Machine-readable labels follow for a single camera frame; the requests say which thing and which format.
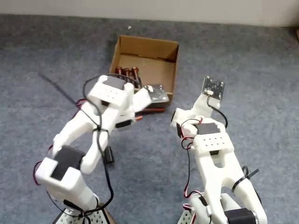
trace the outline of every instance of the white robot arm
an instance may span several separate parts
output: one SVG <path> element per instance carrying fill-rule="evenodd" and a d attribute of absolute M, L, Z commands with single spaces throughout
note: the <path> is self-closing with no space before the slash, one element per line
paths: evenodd
<path fill-rule="evenodd" d="M 133 84 L 105 75 L 99 77 L 87 99 L 75 117 L 55 136 L 52 150 L 36 171 L 37 180 L 55 200 L 68 206 L 73 216 L 99 205 L 98 196 L 87 187 L 82 176 L 82 173 L 90 174 L 96 167 L 101 157 L 99 148 L 104 151 L 109 134 L 115 128 L 130 125 L 135 121 L 135 112 L 151 103 L 146 89 L 134 94 Z M 100 119 L 101 130 L 98 130 Z M 69 146 L 87 132 L 93 133 L 93 140 L 86 154 Z"/>
<path fill-rule="evenodd" d="M 220 107 L 223 87 L 223 82 L 206 77 L 193 108 L 176 109 L 171 122 L 177 126 L 180 137 L 193 139 L 189 149 L 195 154 L 205 186 L 204 193 L 190 196 L 190 209 L 200 224 L 267 224 L 259 197 L 250 176 L 242 171 L 226 127 L 210 118 L 213 108 Z M 222 194 L 222 187 L 232 189 L 245 208 L 228 194 Z"/>

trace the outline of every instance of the metal plate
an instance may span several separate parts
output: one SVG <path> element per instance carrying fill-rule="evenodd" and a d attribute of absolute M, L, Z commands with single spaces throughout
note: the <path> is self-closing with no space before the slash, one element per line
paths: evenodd
<path fill-rule="evenodd" d="M 189 211 L 184 211 L 181 217 L 178 220 L 177 224 L 191 224 L 192 214 Z"/>
<path fill-rule="evenodd" d="M 205 77 L 204 84 L 202 86 L 202 93 L 211 96 L 215 99 L 222 100 L 224 91 L 224 82 L 211 78 Z"/>
<path fill-rule="evenodd" d="M 72 215 L 72 213 L 73 212 L 71 210 L 65 209 L 64 213 L 61 213 L 53 222 L 53 224 L 82 224 L 83 218 L 71 217 L 67 215 Z M 102 211 L 97 211 L 90 214 L 89 218 L 91 220 L 91 224 L 108 224 Z"/>
<path fill-rule="evenodd" d="M 160 84 L 146 85 L 149 96 L 153 103 L 165 103 L 169 101 L 169 97 Z"/>

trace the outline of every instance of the gray carpet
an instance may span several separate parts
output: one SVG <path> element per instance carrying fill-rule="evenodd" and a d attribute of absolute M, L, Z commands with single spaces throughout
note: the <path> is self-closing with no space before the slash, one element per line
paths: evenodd
<path fill-rule="evenodd" d="M 32 168 L 75 108 L 37 73 L 80 98 L 84 80 L 108 71 L 118 35 L 180 43 L 171 107 L 112 134 L 115 198 L 108 209 L 118 223 L 176 224 L 186 202 L 187 154 L 170 118 L 176 107 L 193 105 L 207 74 L 226 82 L 228 133 L 239 162 L 260 169 L 252 182 L 268 223 L 299 223 L 299 44 L 288 29 L 10 15 L 0 16 L 1 223 L 49 224 L 58 214 L 44 187 L 34 185 Z M 73 145 L 86 149 L 90 140 Z M 202 189 L 191 163 L 190 188 Z M 86 182 L 107 200 L 101 163 Z"/>

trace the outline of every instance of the white wall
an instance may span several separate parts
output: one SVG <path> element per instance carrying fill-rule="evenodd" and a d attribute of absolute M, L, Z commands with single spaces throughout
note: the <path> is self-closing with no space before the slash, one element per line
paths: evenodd
<path fill-rule="evenodd" d="M 0 0 L 0 13 L 299 25 L 299 0 Z"/>

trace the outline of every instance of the cardboard box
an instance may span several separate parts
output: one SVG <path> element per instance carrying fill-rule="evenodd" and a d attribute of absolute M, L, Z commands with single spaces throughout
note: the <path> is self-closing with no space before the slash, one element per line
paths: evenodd
<path fill-rule="evenodd" d="M 150 38 L 121 35 L 116 43 L 110 73 L 115 68 L 139 68 L 143 85 L 162 84 L 172 101 L 177 71 L 178 43 Z"/>

